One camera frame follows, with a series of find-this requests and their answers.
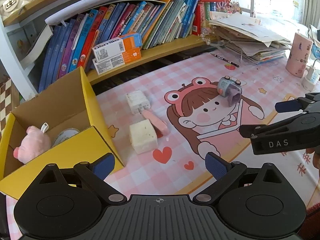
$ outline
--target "red heart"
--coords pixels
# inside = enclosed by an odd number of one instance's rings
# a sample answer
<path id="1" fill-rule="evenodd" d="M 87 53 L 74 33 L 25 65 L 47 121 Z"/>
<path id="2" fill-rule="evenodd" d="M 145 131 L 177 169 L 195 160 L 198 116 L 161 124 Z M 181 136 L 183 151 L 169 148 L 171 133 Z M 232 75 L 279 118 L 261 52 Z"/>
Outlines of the red heart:
<path id="1" fill-rule="evenodd" d="M 195 167 L 195 164 L 192 161 L 189 161 L 188 164 L 184 165 L 184 168 L 190 171 L 193 170 L 194 167 Z"/>
<path id="2" fill-rule="evenodd" d="M 153 151 L 152 155 L 157 162 L 166 164 L 171 158 L 172 150 L 170 147 L 164 147 L 162 152 L 159 149 L 156 149 Z"/>

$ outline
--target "pen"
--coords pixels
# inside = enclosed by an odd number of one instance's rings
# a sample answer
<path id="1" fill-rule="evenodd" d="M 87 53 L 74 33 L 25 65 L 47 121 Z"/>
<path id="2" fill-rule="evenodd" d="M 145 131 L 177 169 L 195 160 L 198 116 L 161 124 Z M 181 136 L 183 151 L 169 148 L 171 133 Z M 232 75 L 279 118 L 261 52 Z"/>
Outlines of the pen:
<path id="1" fill-rule="evenodd" d="M 219 58 L 219 59 L 222 59 L 222 60 L 225 61 L 225 62 L 228 62 L 229 64 L 231 64 L 231 65 L 233 65 L 233 66 L 235 66 L 235 67 L 240 67 L 238 64 L 233 63 L 232 61 L 229 61 L 229 60 L 227 60 L 226 58 L 220 57 L 220 56 L 215 55 L 215 54 L 212 54 L 212 55 L 215 56 L 215 57 L 217 57 L 217 58 Z"/>

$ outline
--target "human hand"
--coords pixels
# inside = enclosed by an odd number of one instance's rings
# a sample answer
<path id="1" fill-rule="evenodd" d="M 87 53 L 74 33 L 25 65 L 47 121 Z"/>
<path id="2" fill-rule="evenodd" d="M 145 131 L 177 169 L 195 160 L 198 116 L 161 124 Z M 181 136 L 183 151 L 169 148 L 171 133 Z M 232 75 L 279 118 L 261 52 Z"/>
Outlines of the human hand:
<path id="1" fill-rule="evenodd" d="M 320 164 L 319 164 L 320 155 L 315 153 L 315 149 L 314 148 L 306 149 L 306 153 L 307 154 L 314 153 L 313 158 L 312 158 L 312 164 L 316 169 L 319 170 L 319 177 L 320 177 Z"/>

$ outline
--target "white soap bar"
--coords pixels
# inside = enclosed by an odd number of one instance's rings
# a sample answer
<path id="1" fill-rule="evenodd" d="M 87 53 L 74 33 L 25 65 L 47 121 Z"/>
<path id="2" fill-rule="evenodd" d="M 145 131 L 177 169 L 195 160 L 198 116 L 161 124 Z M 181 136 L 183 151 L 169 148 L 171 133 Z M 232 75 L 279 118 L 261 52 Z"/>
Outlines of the white soap bar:
<path id="1" fill-rule="evenodd" d="M 130 142 L 137 154 L 158 148 L 156 131 L 148 119 L 130 125 L 129 129 Z"/>
<path id="2" fill-rule="evenodd" d="M 150 109 L 150 102 L 141 90 L 126 94 L 126 98 L 132 114 L 139 113 L 139 110 Z"/>

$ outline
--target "blue gripper pad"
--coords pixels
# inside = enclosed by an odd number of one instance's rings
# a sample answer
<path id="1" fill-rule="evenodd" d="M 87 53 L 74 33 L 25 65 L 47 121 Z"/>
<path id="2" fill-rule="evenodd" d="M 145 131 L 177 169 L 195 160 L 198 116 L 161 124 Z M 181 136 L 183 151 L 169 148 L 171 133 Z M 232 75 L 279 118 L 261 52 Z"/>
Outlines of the blue gripper pad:
<path id="1" fill-rule="evenodd" d="M 92 163 L 92 166 L 92 172 L 104 180 L 115 168 L 115 157 L 112 153 L 108 153 Z"/>
<path id="2" fill-rule="evenodd" d="M 231 164 L 214 154 L 208 152 L 205 156 L 205 167 L 216 180 L 222 178 L 231 169 Z"/>

